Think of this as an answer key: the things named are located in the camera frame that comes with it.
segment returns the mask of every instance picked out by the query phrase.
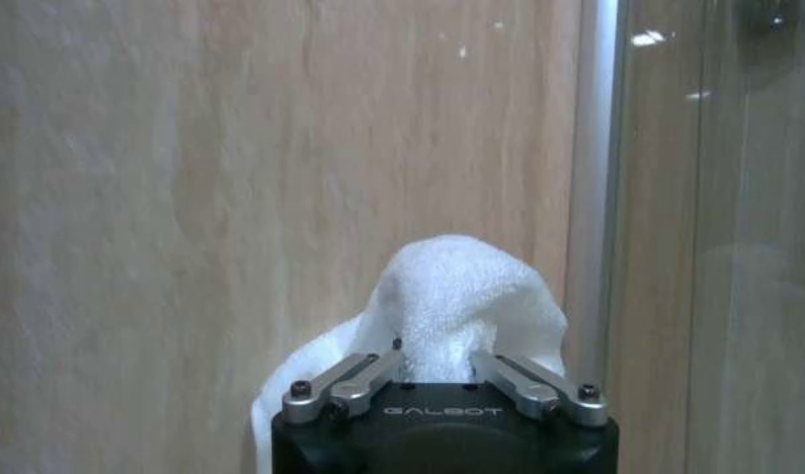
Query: white towel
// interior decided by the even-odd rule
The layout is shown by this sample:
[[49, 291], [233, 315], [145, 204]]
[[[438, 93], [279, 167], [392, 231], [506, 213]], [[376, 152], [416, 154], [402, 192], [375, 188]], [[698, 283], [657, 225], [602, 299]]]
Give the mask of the white towel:
[[382, 354], [402, 338], [406, 381], [471, 381], [468, 354], [521, 354], [562, 375], [565, 317], [534, 269], [462, 235], [406, 245], [358, 316], [303, 346], [272, 372], [252, 403], [257, 472], [269, 472], [269, 420], [289, 383], [350, 353]]

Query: screw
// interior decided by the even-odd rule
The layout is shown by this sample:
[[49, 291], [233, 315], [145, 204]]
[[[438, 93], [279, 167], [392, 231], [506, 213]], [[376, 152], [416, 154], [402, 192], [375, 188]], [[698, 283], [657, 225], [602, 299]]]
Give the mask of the screw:
[[342, 423], [350, 418], [350, 406], [339, 400], [328, 404], [328, 418], [335, 423]]
[[311, 395], [311, 382], [308, 380], [296, 380], [291, 383], [291, 397], [304, 398]]
[[590, 383], [583, 383], [577, 387], [577, 398], [581, 401], [595, 401], [601, 397], [601, 390]]
[[550, 400], [546, 405], [543, 406], [543, 415], [545, 416], [550, 416], [554, 414], [554, 412], [557, 411], [557, 408], [559, 408], [559, 401], [558, 400]]

